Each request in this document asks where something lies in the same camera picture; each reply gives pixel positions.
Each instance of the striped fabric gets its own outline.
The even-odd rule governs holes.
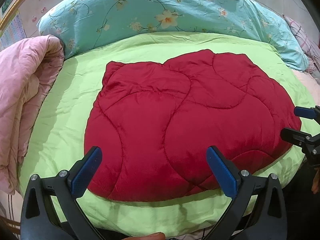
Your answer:
[[[309,67],[306,72],[313,73],[320,70],[320,49],[319,47],[308,38],[306,32],[303,30],[300,23],[292,20],[286,15],[283,15],[288,23],[292,34],[297,39],[302,51],[307,55],[309,60]]]

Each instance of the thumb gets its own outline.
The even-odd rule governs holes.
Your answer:
[[[164,233],[158,232],[154,233],[148,236],[142,236],[142,237],[128,237],[123,240],[165,240]]]

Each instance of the blue gripper pad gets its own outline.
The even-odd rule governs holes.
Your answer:
[[[83,196],[101,161],[101,149],[92,147],[82,160],[77,161],[72,166],[69,171],[68,185],[74,198]]]
[[[310,108],[304,108],[300,106],[296,106],[293,110],[295,116],[307,118],[307,119],[315,119],[317,117],[316,111]]]
[[[212,147],[207,149],[206,158],[210,169],[223,190],[223,193],[227,197],[234,199],[238,193],[236,179]]]

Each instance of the green bed sheet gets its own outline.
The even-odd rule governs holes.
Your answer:
[[[56,175],[83,157],[84,130],[98,92],[106,64],[110,61],[163,63],[178,55],[210,49],[215,53],[246,54],[269,77],[277,80],[295,105],[315,103],[307,89],[281,60],[276,49],[267,44],[213,33],[140,34],[91,50],[65,61],[57,80],[46,97],[33,128],[28,153],[20,167],[20,189],[24,193],[30,176]],[[303,131],[320,130],[313,120],[302,120]],[[285,186],[298,170],[304,155],[292,147],[260,176],[276,173]],[[65,220],[56,198],[57,213]],[[253,207],[252,198],[247,212]],[[213,225],[230,203],[220,189],[153,203],[116,202],[97,197],[88,190],[78,202],[90,221],[99,228],[132,236],[162,231],[167,237],[186,234]]]

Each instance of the hand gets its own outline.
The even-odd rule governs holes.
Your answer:
[[[317,194],[320,191],[320,168],[317,168],[316,171],[311,188],[313,194]]]
[[[154,233],[148,236],[142,236],[142,237],[128,237],[123,240],[165,240],[164,233],[158,232]]]

